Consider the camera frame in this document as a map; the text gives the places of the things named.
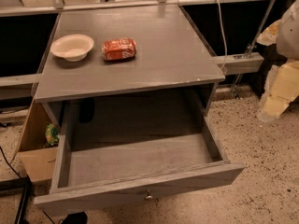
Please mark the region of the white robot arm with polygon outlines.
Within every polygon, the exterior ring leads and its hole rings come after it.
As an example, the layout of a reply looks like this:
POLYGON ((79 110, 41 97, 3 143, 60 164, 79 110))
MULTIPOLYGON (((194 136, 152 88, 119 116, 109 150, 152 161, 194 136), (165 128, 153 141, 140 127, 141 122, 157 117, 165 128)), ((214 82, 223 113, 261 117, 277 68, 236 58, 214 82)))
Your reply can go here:
POLYGON ((299 97, 299 0, 258 37, 261 45, 277 45, 278 54, 287 59, 268 72, 257 117, 269 122, 278 119, 289 104, 299 97))

